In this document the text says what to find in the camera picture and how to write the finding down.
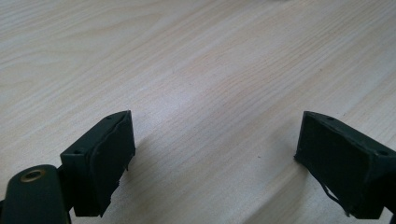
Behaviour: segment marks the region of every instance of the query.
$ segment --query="wooden table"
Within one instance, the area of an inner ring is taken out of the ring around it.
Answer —
[[[293,155],[305,110],[396,148],[396,1],[0,2],[0,198],[127,109],[130,172],[74,223],[388,223]]]

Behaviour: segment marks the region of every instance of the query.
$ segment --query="wood grain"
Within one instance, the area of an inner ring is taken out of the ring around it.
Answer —
[[[293,155],[304,110],[396,148],[395,59],[392,0],[1,1],[0,198],[130,109],[130,172],[73,223],[388,223]]]

